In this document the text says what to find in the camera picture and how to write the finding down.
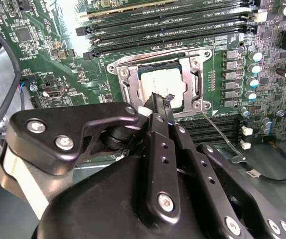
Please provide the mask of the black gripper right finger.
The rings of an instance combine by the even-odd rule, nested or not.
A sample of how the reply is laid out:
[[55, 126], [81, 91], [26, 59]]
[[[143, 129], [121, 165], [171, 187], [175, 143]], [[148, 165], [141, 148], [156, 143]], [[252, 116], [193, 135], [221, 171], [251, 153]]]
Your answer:
[[195, 146], [188, 132], [174, 121], [171, 96], [164, 111], [171, 124], [178, 151], [188, 158], [189, 168], [204, 200], [200, 221], [211, 239], [286, 239], [286, 220], [280, 212], [213, 146]]

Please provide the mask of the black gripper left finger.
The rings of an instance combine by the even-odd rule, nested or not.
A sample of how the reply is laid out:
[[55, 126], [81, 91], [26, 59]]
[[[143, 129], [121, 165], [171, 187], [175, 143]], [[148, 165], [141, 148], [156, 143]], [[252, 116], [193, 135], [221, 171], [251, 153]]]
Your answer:
[[63, 191], [137, 156], [145, 163], [147, 216], [177, 221], [176, 152], [165, 98], [152, 93], [140, 110], [118, 102], [18, 112], [9, 122], [0, 169], [41, 219]]

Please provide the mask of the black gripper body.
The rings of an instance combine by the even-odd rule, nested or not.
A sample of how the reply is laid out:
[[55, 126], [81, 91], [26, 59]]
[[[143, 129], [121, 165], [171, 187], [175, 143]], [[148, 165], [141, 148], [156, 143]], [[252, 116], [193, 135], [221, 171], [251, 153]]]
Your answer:
[[192, 193], [193, 178], [178, 173], [181, 214], [160, 231], [144, 206], [145, 163], [114, 163], [57, 195], [34, 233], [36, 239], [217, 239], [218, 225]]

